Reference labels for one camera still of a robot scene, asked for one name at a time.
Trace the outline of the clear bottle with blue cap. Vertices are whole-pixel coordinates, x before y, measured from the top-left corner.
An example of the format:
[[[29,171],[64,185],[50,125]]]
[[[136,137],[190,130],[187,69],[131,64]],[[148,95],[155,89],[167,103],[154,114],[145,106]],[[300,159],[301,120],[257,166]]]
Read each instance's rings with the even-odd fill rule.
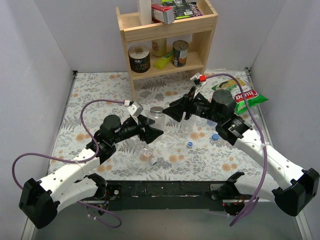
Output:
[[[217,125],[216,122],[211,121],[211,120],[207,120],[207,124],[208,124],[209,126],[216,126],[216,125]]]

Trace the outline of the clear bottle with silver cap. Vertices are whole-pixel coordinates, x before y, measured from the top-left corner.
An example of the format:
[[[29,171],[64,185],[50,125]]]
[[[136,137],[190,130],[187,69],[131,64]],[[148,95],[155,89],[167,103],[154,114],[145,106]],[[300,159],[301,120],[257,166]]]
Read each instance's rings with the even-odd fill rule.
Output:
[[[163,113],[163,108],[160,106],[153,106],[150,108],[147,115],[148,124],[155,129],[164,130],[166,116]]]

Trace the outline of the clear bottle with white cap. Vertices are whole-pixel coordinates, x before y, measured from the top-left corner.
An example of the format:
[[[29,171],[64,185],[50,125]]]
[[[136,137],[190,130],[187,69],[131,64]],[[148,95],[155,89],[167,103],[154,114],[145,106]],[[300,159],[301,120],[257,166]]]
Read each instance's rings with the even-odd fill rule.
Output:
[[[195,125],[195,117],[191,116],[188,120],[186,119],[182,119],[180,122],[180,130],[184,133],[184,134],[190,134],[193,132],[193,128]]]

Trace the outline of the white blue bottle cap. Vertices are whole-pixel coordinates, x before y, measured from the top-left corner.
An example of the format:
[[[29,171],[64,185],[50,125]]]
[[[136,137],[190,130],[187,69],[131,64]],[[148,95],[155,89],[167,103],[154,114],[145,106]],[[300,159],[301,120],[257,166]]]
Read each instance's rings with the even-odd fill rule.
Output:
[[[188,147],[188,148],[192,148],[193,145],[194,145],[194,144],[193,144],[191,141],[189,141],[189,142],[187,143],[187,147]]]

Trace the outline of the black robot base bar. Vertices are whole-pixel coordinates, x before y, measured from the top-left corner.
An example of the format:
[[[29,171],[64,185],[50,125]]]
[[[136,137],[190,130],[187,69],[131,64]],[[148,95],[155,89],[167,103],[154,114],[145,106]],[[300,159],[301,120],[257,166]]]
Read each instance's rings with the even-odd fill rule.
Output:
[[[224,204],[244,206],[251,194],[239,193],[225,181],[109,181],[102,199],[88,204],[115,212],[124,210],[224,211]]]

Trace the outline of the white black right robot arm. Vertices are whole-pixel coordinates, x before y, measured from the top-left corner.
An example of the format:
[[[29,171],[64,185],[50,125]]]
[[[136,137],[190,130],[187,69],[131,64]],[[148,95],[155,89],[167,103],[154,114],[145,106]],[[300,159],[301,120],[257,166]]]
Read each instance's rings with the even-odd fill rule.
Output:
[[[276,182],[267,194],[252,192],[251,196],[273,201],[287,215],[297,216],[316,196],[320,174],[293,163],[267,144],[263,134],[235,114],[235,107],[236,101],[227,90],[214,91],[211,101],[190,90],[163,113],[178,122],[193,115],[215,122],[222,139],[250,156],[263,167],[263,175],[271,175]]]

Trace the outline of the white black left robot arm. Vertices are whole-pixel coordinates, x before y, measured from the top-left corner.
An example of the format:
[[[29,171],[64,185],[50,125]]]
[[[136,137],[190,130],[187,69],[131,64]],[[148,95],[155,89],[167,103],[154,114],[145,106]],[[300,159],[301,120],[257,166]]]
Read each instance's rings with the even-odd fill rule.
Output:
[[[37,229],[42,229],[58,212],[80,200],[103,199],[107,193],[106,180],[88,172],[109,159],[116,152],[117,143],[137,136],[150,144],[163,133],[163,130],[150,126],[143,115],[137,119],[129,117],[124,122],[117,115],[108,115],[94,134],[97,145],[91,141],[72,163],[42,179],[31,178],[24,183],[19,208]]]

